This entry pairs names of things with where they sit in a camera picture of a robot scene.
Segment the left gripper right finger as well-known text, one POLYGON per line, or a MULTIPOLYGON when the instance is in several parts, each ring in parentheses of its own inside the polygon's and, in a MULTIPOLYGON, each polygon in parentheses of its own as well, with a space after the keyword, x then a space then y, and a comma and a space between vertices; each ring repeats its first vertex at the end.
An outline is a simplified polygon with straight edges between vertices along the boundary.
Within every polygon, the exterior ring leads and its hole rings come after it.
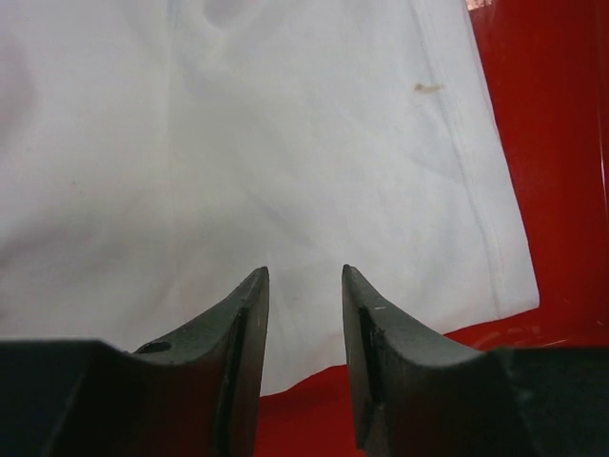
POLYGON ((357 448, 368 456, 604 456, 606 348, 479 351, 342 273, 357 448))

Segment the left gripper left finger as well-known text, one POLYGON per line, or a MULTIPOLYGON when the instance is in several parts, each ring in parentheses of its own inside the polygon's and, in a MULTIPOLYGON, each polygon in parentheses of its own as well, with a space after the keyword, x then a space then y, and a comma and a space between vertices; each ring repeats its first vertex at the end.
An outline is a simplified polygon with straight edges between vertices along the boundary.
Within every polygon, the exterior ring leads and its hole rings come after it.
POLYGON ((1 345, 5 456, 250 456, 269 311, 253 270, 223 301, 133 352, 99 340, 1 345))

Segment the white t-shirt daisy print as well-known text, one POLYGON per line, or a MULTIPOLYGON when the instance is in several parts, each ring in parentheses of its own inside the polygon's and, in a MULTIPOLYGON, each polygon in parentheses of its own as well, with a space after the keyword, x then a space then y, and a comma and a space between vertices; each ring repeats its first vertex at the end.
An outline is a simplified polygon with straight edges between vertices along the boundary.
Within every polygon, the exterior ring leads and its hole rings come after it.
POLYGON ((538 286, 463 1, 5 1, 1 334, 133 350, 270 273, 263 391, 341 271, 440 333, 538 286))

